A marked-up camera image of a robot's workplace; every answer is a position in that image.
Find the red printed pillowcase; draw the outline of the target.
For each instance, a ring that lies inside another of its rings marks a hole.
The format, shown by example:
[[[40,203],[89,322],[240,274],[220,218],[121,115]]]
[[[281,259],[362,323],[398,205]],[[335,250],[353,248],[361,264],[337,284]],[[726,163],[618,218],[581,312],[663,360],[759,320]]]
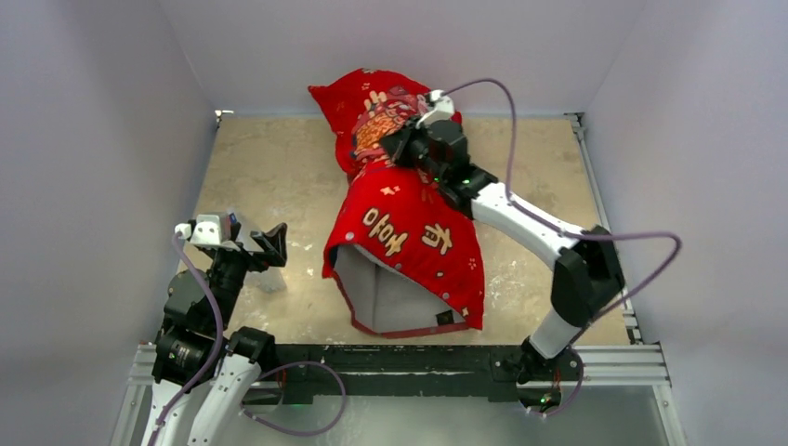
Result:
[[[394,165],[378,144],[426,110],[428,92],[404,74],[363,68],[309,87],[348,180],[323,249],[322,274],[334,280],[333,250],[357,244],[444,298],[466,318],[467,330],[479,330],[486,282],[474,223],[443,200],[427,174]]]

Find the white pillow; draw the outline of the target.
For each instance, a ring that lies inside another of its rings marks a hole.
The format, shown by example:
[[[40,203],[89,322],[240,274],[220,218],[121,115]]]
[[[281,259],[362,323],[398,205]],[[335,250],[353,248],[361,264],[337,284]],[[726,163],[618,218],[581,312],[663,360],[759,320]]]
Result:
[[[357,244],[333,250],[333,275],[358,330],[385,338],[439,335],[469,328],[446,300],[378,261]]]

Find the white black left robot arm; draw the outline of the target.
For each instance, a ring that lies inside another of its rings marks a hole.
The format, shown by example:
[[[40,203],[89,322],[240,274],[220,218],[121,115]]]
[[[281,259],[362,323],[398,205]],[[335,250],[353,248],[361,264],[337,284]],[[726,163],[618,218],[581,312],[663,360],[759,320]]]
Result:
[[[200,214],[174,228],[186,270],[168,284],[153,343],[151,409],[144,445],[213,445],[256,380],[280,361],[275,337],[242,327],[226,335],[249,273],[282,268],[288,227],[248,227],[232,212]]]

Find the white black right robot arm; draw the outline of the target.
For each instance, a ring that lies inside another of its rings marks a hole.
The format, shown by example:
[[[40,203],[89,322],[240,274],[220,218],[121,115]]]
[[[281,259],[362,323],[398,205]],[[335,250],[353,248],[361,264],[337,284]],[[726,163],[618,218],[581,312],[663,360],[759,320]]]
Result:
[[[512,374],[520,384],[556,377],[559,358],[625,287],[610,232],[569,224],[508,191],[471,162],[454,121],[409,123],[379,143],[395,165],[427,174],[452,209],[500,231],[552,271],[551,308],[521,344]]]

